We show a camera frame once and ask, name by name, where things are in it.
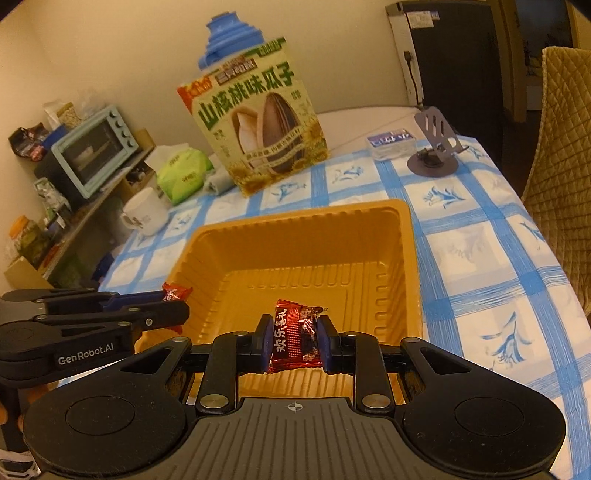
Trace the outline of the red candy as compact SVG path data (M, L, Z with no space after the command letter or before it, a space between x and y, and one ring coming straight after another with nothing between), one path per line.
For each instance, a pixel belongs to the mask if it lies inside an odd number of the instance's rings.
M162 284L162 291L163 291L163 297L162 297L163 302L176 301L176 300L184 302L190 296L193 289L192 289L192 287L188 288L188 287L184 287L184 286L181 286L181 285L178 285L175 283L164 282ZM178 335L182 334L182 326L180 324L166 326L165 329L170 330Z

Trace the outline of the grey folded cloth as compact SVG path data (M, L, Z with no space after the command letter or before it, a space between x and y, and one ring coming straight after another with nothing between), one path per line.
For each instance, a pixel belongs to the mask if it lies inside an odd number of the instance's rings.
M208 172L204 180L204 191L209 195L219 196L235 188L231 176L223 167Z

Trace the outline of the grey phone stand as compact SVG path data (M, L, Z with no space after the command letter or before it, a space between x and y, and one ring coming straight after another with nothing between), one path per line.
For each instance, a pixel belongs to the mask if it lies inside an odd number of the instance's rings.
M422 130L429 146L418 150L407 162L416 175L442 178L454 174L459 168L458 155L466 150L443 113L429 107L415 114L415 122Z

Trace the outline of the orange plastic tray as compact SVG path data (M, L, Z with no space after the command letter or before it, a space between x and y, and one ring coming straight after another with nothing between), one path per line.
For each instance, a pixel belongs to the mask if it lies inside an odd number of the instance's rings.
M276 302L321 306L339 332L423 334L411 211L400 199L200 227L166 278L190 289L184 336L252 331Z

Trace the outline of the blue checkered tablecloth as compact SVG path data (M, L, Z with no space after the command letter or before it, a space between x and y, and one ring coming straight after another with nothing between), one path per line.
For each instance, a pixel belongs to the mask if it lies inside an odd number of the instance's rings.
M361 150L252 197L231 191L175 207L167 229L132 235L103 289L158 288L198 227L308 207L402 199L412 211L424 325L434 344L552 399L567 422L553 466L590 475L590 327L558 260L485 149L465 138L458 171L414 175L403 159Z

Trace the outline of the blue thermos jug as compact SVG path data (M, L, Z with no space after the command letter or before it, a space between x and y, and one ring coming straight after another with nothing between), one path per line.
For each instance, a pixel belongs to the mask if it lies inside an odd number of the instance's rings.
M201 71L236 52L262 45L263 32L238 18L236 12L224 12L211 18L207 24L209 37L204 55L197 62Z

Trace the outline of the sunflower seed bag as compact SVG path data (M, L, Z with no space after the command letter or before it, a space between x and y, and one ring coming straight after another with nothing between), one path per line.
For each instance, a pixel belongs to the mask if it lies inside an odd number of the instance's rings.
M245 196L329 158L283 37L220 60L177 94Z

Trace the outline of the dark red candy wrapper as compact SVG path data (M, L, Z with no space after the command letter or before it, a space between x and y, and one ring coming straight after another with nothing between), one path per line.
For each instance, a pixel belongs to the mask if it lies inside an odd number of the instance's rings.
M325 309L290 300L276 302L270 338L269 373L322 366L317 320Z

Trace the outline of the glass jar with lid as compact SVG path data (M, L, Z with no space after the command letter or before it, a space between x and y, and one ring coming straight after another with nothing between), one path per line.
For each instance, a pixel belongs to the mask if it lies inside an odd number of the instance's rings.
M47 234L25 215L15 220L9 230L9 237L19 255L35 269L41 266L52 246Z

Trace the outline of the quilted beige chair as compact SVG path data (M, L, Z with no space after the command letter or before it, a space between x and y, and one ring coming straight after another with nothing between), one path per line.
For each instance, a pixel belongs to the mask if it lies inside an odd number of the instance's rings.
M590 52L542 51L538 143L522 201L590 314Z

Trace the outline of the wooden shelf unit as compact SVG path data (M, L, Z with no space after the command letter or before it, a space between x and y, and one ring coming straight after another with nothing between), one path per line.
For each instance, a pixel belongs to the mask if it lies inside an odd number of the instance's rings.
M110 261L131 234L120 220L122 208L154 176L145 160L155 143L145 129L135 131L134 136L139 151L72 214L41 266L35 269L19 258L7 267L4 277L10 288L99 286Z

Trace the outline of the light blue toaster oven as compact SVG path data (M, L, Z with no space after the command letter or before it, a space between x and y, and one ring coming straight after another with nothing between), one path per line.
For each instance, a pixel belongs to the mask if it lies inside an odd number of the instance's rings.
M75 190L89 199L139 149L114 105L100 110L51 147Z

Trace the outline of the black cabinet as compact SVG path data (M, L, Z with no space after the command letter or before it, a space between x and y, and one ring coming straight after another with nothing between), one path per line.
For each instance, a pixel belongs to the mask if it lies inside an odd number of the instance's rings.
M501 164L504 108L492 8L484 1L397 1L386 7L408 101L436 107Z

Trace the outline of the white ceramic mug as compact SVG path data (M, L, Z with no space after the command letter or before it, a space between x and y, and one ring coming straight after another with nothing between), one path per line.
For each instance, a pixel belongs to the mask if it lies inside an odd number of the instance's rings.
M166 225L169 213L156 191L147 187L124 205L120 218L127 228L144 236L153 236Z

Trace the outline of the small clear blue box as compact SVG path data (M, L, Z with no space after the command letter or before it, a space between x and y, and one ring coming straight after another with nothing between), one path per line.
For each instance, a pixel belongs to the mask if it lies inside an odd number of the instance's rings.
M416 139L406 129L391 130L366 138L370 155L375 160L409 158L416 152Z

